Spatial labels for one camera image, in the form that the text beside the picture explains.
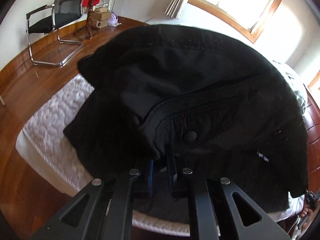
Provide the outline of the person's right hand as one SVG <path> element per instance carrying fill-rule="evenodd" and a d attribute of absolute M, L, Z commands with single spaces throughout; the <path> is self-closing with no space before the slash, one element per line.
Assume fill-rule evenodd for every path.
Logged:
<path fill-rule="evenodd" d="M 310 207 L 309 204 L 307 203 L 304 203 L 304 206 L 303 206 L 303 209 L 302 211 L 300 212 L 300 217 L 305 217 L 307 215 L 312 215 L 313 214 L 313 209 Z"/>

